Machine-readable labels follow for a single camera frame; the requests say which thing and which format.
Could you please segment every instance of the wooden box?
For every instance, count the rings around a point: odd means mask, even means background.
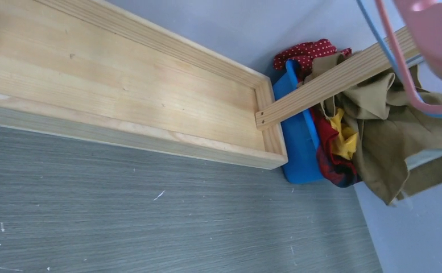
[[[273,169],[269,79],[98,0],[0,0],[0,126]]]

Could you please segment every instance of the wooden slat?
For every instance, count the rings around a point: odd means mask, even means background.
[[[286,156],[0,94],[0,126],[273,169]]]
[[[256,88],[256,98],[258,100],[259,110],[263,110],[275,101],[271,81],[265,81]],[[265,141],[265,149],[267,152],[284,155],[286,157],[286,162],[288,162],[286,145],[284,144],[283,130],[281,129],[280,123],[264,130],[263,138]]]
[[[255,88],[266,78],[261,73],[106,1],[36,1],[251,88]]]
[[[419,54],[406,27],[398,30],[396,37],[406,59]],[[258,111],[256,113],[257,128],[260,130],[269,128],[390,67],[381,47],[376,43],[277,100],[264,110]]]

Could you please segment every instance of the red polka dot fabric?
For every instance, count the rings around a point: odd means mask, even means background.
[[[311,65],[314,58],[328,56],[337,52],[341,52],[345,56],[349,56],[352,54],[352,49],[346,48],[338,51],[328,39],[321,39],[317,42],[297,44],[274,57],[274,69],[283,70],[285,68],[286,61],[295,60],[300,65],[298,77],[300,80],[304,80],[306,76],[311,74]]]

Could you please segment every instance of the yellow fabric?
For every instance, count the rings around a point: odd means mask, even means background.
[[[358,133],[348,125],[341,122],[345,111],[342,108],[336,108],[336,114],[329,119],[331,128],[338,131],[338,137],[334,140],[332,153],[342,156],[344,159],[351,160],[356,152],[358,142]]]

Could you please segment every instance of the gray floor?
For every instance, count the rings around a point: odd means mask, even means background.
[[[381,268],[352,188],[0,128],[0,272],[8,270]]]

